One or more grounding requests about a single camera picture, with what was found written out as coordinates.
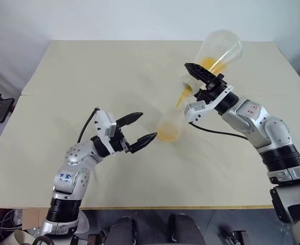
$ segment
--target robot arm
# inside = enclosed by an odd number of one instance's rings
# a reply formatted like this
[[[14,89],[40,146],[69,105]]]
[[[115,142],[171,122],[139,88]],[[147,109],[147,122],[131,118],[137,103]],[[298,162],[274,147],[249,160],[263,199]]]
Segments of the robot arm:
[[[147,146],[156,133],[148,134],[130,145],[121,127],[136,121],[143,114],[131,113],[117,121],[109,112],[95,109],[93,123],[98,135],[73,145],[65,154],[62,167],[54,178],[51,206],[44,220],[40,235],[73,234],[77,229],[79,206],[82,202],[94,167],[116,152],[131,152]]]
[[[198,120],[213,109],[232,128],[243,133],[260,154],[268,169],[268,177],[277,185],[270,194],[279,219],[292,226],[293,238],[300,244],[300,155],[285,122],[267,112],[258,103],[238,98],[231,86],[203,67],[185,64],[190,75],[205,83],[194,96],[197,102],[187,105],[188,122]]]

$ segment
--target white wall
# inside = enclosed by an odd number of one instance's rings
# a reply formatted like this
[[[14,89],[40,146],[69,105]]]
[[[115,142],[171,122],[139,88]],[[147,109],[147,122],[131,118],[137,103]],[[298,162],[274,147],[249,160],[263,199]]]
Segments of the white wall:
[[[300,0],[0,0],[0,92],[18,98],[50,39],[203,40],[217,29],[274,40],[300,74]]]

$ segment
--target floor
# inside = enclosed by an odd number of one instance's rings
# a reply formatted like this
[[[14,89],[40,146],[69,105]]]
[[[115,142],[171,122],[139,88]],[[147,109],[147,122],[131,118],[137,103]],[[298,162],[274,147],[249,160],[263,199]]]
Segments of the floor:
[[[226,245],[221,230],[246,230],[251,245],[291,245],[289,227],[281,223],[273,209],[262,210],[86,210],[89,234],[110,227],[118,218],[130,216],[136,221],[137,244],[167,241],[171,213],[184,213],[199,226],[207,245]],[[87,235],[79,234],[86,239]]]

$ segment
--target orange juice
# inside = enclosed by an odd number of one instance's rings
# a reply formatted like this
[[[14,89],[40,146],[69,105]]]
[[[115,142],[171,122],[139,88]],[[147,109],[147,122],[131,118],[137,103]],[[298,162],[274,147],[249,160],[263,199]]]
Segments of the orange juice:
[[[205,57],[201,60],[200,64],[202,67],[210,71],[211,73],[217,75],[222,70],[226,68],[226,65],[224,63],[221,63],[220,61],[217,61],[215,58],[212,57]],[[179,97],[179,100],[177,102],[176,108],[179,107],[180,103],[187,97],[192,96],[192,88],[189,85],[186,85],[183,91],[181,92],[181,95]]]
[[[181,135],[181,128],[173,121],[167,121],[157,128],[158,138],[165,142],[175,142]]]

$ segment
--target clear plastic cup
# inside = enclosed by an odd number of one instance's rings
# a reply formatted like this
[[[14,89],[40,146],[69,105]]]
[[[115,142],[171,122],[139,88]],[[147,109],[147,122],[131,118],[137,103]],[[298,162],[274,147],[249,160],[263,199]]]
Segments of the clear plastic cup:
[[[159,121],[157,137],[165,142],[175,142],[181,136],[185,124],[183,108],[172,108]]]
[[[221,30],[210,33],[201,45],[194,60],[217,75],[226,69],[228,63],[238,59],[243,50],[242,42],[232,32]],[[158,138],[166,142],[175,142],[182,134],[186,125],[184,108],[188,98],[196,94],[203,83],[189,74],[180,78],[182,92],[175,108],[170,109],[159,121],[156,131]]]
[[[235,33],[220,30],[210,33],[202,43],[194,63],[217,75],[228,63],[242,55],[243,44]]]

